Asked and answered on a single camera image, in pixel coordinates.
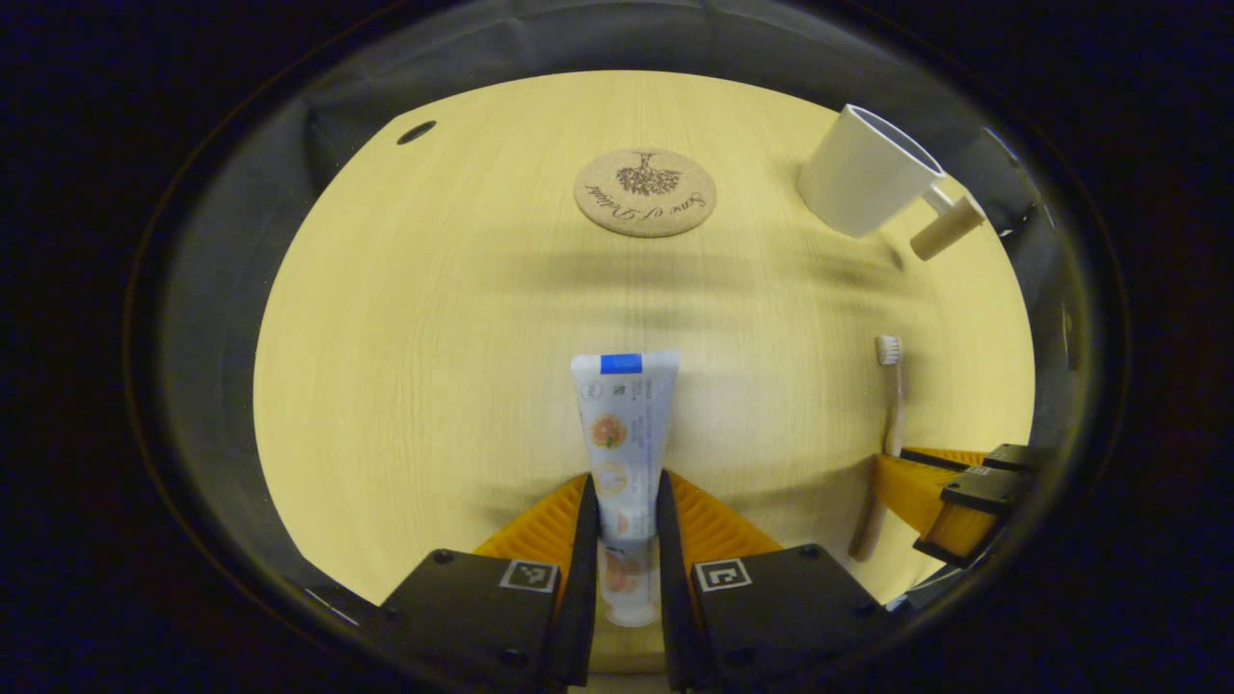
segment toothbrush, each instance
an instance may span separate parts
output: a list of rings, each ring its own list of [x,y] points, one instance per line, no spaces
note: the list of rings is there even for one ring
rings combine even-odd
[[[900,457],[905,435],[905,374],[900,364],[903,358],[903,347],[900,345],[900,338],[895,335],[880,335],[875,338],[874,346],[879,357],[879,364],[893,369],[892,385],[895,387],[895,393],[891,399],[891,421],[887,426],[887,433],[882,440],[882,452],[888,456]],[[861,515],[858,516],[856,532],[853,533],[853,541],[849,543],[850,557],[859,562],[870,558],[870,554],[874,553],[874,546],[879,541],[879,532],[882,530],[882,520],[886,515],[887,508],[874,493],[874,484],[871,482],[866,491],[865,505],[861,508]]]

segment toothpaste tube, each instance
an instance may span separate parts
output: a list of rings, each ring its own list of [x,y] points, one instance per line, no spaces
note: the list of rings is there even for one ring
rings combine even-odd
[[[602,542],[655,536],[655,496],[679,362],[676,352],[580,354],[570,361]]]

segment white mug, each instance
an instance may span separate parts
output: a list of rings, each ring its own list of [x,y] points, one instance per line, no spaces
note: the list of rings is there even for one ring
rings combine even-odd
[[[801,168],[797,193],[818,219],[854,237],[879,228],[924,196],[942,215],[926,230],[930,235],[918,235],[944,241],[932,243],[928,257],[933,257],[985,220],[971,198],[951,203],[938,189],[945,175],[934,157],[902,130],[849,104]],[[927,258],[916,243],[914,249]]]

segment light wood surface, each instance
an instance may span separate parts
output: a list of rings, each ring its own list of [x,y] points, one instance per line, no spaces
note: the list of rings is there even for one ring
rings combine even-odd
[[[594,72],[395,119],[313,206],[262,325],[257,441],[301,552],[383,601],[429,550],[476,547],[586,469],[571,356],[677,349],[666,467],[785,546],[822,543],[880,600],[938,568],[895,517],[870,559],[847,556],[888,404],[874,338],[903,342],[906,445],[1023,443],[1027,312],[988,224],[924,263],[908,247],[924,201],[860,240],[810,212],[797,168],[835,117],[732,82]],[[655,240],[589,221],[575,175],[624,147],[702,164],[712,216]],[[658,624],[597,620],[595,671],[661,663]]]

